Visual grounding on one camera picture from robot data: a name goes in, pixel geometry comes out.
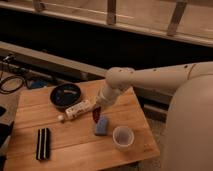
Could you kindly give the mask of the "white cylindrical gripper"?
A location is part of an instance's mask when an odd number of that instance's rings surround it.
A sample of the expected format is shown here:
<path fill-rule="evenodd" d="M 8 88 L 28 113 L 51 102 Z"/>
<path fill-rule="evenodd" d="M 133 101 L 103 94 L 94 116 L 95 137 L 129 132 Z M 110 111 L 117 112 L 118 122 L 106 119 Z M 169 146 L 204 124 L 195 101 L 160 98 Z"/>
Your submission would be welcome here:
<path fill-rule="evenodd" d="M 108 84 L 104 84 L 97 94 L 96 104 L 99 107 L 109 107 L 116 102 L 120 94 L 121 91 L 119 89 L 114 89 Z"/>

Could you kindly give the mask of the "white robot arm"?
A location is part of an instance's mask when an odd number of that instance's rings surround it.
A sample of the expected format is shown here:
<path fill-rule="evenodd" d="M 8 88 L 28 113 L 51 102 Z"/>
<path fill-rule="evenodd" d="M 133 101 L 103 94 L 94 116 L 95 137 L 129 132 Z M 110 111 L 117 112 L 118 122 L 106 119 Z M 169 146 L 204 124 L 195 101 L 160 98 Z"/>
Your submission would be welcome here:
<path fill-rule="evenodd" d="M 113 67 L 96 104 L 114 104 L 131 86 L 172 97 L 162 170 L 213 171 L 213 61 L 144 70 Z"/>

